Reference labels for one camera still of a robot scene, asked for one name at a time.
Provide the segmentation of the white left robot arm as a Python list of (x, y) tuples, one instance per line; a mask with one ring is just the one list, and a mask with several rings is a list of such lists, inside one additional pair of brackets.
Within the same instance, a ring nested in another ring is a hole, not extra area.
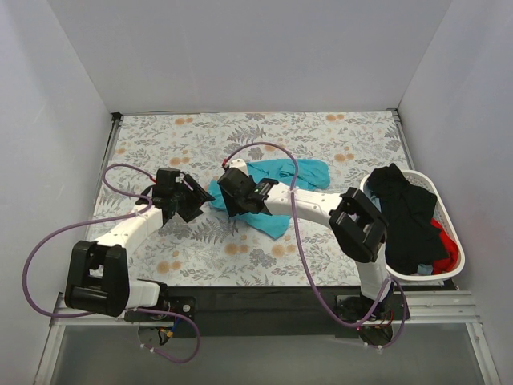
[(153, 184), (137, 196), (128, 219), (93, 241), (75, 244), (64, 294), (67, 307), (111, 317), (143, 308), (150, 319), (165, 319), (171, 309), (164, 296), (167, 286), (131, 280), (128, 259), (175, 215), (188, 223), (203, 213), (203, 204), (213, 200), (190, 175), (160, 168)]

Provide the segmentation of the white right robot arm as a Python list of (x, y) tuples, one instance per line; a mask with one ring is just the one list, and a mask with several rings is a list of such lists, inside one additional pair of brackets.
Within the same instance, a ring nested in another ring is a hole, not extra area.
[(295, 216), (331, 229), (341, 251), (356, 263), (364, 312), (376, 319), (390, 312), (393, 283), (385, 259), (386, 219), (362, 190), (329, 194), (290, 188), (269, 178), (257, 183), (238, 168), (228, 169), (218, 185), (231, 217)]

